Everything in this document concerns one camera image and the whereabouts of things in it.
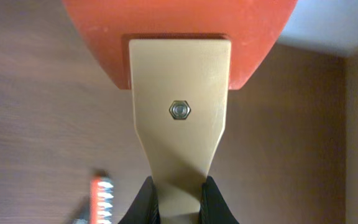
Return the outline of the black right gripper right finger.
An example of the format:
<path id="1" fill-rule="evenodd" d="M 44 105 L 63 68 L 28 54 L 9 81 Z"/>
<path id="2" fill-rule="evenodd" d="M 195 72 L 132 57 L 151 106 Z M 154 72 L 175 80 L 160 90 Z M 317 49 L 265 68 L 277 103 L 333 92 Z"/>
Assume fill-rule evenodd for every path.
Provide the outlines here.
<path id="1" fill-rule="evenodd" d="M 239 224 L 211 176 L 202 184 L 199 224 Z"/>

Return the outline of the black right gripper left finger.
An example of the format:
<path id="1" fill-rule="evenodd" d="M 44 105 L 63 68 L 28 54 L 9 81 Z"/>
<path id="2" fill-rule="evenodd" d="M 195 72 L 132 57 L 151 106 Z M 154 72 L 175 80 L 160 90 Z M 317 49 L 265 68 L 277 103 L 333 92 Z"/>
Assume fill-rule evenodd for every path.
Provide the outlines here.
<path id="1" fill-rule="evenodd" d="M 119 224 L 160 224 L 157 191 L 151 176 L 145 179 Z"/>

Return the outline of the orange scraper wooden handle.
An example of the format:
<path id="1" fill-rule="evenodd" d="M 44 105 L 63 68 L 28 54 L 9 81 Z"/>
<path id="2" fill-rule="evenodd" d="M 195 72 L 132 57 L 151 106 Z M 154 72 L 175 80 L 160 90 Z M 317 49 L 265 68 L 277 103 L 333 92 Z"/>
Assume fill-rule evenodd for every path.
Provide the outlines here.
<path id="1" fill-rule="evenodd" d="M 157 191 L 160 223 L 198 223 L 228 93 L 269 53 L 296 0 L 66 0 L 87 48 L 121 90 Z"/>

